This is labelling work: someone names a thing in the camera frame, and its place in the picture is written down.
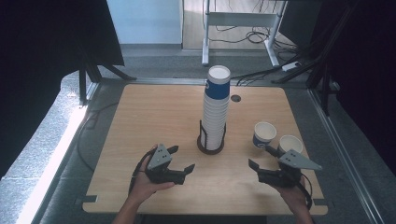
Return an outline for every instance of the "white paper cup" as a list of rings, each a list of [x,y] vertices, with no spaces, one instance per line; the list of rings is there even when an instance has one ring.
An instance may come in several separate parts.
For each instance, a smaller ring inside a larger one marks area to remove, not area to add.
[[[227,113],[222,114],[215,114],[210,112],[204,112],[204,119],[211,119],[211,120],[222,120],[227,118]]]
[[[216,125],[211,125],[210,123],[203,123],[202,124],[202,126],[205,129],[205,131],[207,133],[210,133],[210,134],[220,132],[221,130],[224,129],[224,125],[225,125],[225,122],[222,122],[222,123],[219,123],[219,124],[216,124]]]
[[[216,117],[207,117],[206,115],[204,115],[202,122],[205,127],[211,127],[212,129],[215,129],[216,127],[223,128],[226,119],[227,119],[226,117],[216,118]]]
[[[206,132],[206,135],[204,134],[204,132],[201,132],[201,144],[203,147],[205,146],[205,137],[207,137],[206,149],[208,150],[218,149],[221,145],[223,135],[224,135],[224,129],[221,131],[217,131],[215,133]]]
[[[259,122],[254,126],[253,144],[265,148],[276,136],[276,128],[268,122]]]
[[[213,114],[213,115],[224,115],[227,114],[228,107],[225,106],[223,108],[210,108],[207,107],[206,105],[204,106],[204,112],[207,114]]]
[[[210,120],[203,119],[203,126],[206,131],[215,132],[224,128],[226,119],[222,120]]]
[[[227,97],[223,98],[223,99],[212,99],[210,98],[208,95],[204,94],[204,99],[205,99],[205,103],[206,104],[210,104],[210,105],[225,105],[228,104],[230,101],[230,95],[228,95]]]
[[[207,78],[218,85],[226,84],[230,81],[230,69],[222,65],[214,65],[209,68]]]
[[[294,149],[296,152],[303,151],[303,143],[294,135],[283,135],[279,140],[279,148],[285,152]]]

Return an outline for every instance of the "hand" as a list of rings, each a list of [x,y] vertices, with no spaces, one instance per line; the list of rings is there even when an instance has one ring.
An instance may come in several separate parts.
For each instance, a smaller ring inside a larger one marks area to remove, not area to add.
[[[300,183],[305,187],[303,177],[301,177]],[[280,196],[288,205],[290,211],[295,215],[297,219],[296,223],[313,223],[308,207],[306,206],[305,195],[297,186],[293,188],[271,187],[280,193]]]
[[[142,162],[142,166],[140,167],[141,172],[138,172],[137,174],[136,180],[134,181],[134,187],[132,188],[131,193],[114,219],[113,224],[134,223],[134,217],[136,216],[137,209],[142,202],[144,202],[157,190],[170,189],[175,185],[173,182],[162,184],[151,183],[144,171],[149,162],[149,158],[150,157],[146,157]]]
[[[128,200],[131,200],[138,205],[148,199],[157,190],[170,189],[175,185],[173,182],[162,184],[151,183],[145,174],[145,169],[149,162],[149,158],[150,157],[146,157],[146,159],[142,162],[142,166],[140,167],[141,170],[136,177],[134,187],[132,188],[132,191],[128,197]]]

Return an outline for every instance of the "blue paper cup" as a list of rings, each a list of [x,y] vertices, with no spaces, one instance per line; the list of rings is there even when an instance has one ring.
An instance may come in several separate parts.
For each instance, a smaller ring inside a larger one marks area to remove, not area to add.
[[[230,95],[230,70],[221,65],[215,65],[209,69],[205,95],[215,101],[228,100]]]
[[[265,148],[276,136],[276,128],[268,122],[259,122],[254,126],[253,144]]]

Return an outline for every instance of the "white cup rim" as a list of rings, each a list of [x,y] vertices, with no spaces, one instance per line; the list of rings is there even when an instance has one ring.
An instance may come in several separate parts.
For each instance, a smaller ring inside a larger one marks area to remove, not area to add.
[[[269,128],[271,129],[271,130],[270,130],[270,132],[272,132],[271,135],[263,137],[263,136],[260,136],[260,135],[258,134],[258,129],[260,128],[259,126],[260,126],[260,125],[263,125],[263,124],[265,124],[267,127],[269,127]],[[274,139],[274,138],[276,137],[276,128],[275,128],[275,126],[274,126],[272,123],[270,123],[270,122],[261,121],[261,122],[256,123],[256,125],[254,126],[254,135],[255,135],[256,138],[259,139],[260,141],[268,142],[268,141],[271,141],[272,139]]]
[[[296,136],[294,136],[294,135],[291,135],[291,134],[285,134],[285,135],[283,135],[282,137],[280,137],[280,139],[279,139],[279,146],[284,150],[284,151],[289,151],[290,150],[290,148],[287,148],[287,149],[285,149],[285,148],[283,148],[282,147],[282,143],[284,143],[282,140],[284,140],[285,138],[291,138],[291,139],[293,139],[293,141],[295,141],[295,143],[299,143],[299,145],[298,145],[298,148],[292,148],[292,149],[294,149],[296,152],[299,152],[299,153],[301,153],[302,151],[303,151],[303,142],[298,138],[298,137],[296,137]]]
[[[207,72],[207,79],[215,84],[221,85],[227,83],[230,80],[230,74],[230,69],[228,69],[226,66],[214,65],[209,68],[209,71]]]

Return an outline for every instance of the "gray floor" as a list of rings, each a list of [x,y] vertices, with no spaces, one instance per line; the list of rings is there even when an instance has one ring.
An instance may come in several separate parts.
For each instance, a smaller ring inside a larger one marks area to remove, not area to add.
[[[138,83],[203,83],[208,67],[201,66],[200,51],[183,51],[178,46],[123,47],[125,67],[120,70],[138,77]],[[228,66],[232,76],[271,67],[264,51],[212,51],[210,65]],[[89,116],[97,115],[77,132],[34,223],[110,223],[114,214],[88,214],[81,208],[100,156],[122,89],[128,83],[100,68],[104,76],[90,100]],[[277,72],[250,85],[274,86],[270,80],[285,76]],[[317,172],[329,213],[315,217],[317,223],[392,223],[396,219],[396,178],[367,138],[330,97],[330,116],[323,117],[316,91],[304,87],[308,74],[281,87],[290,101],[310,158],[324,167]],[[78,74],[69,75],[61,93],[35,138],[0,182],[0,223],[15,223],[42,174],[78,105]],[[367,214],[377,209],[378,216]],[[144,223],[265,223],[264,217],[174,217],[146,216]],[[273,216],[267,223],[293,223],[290,216]]]

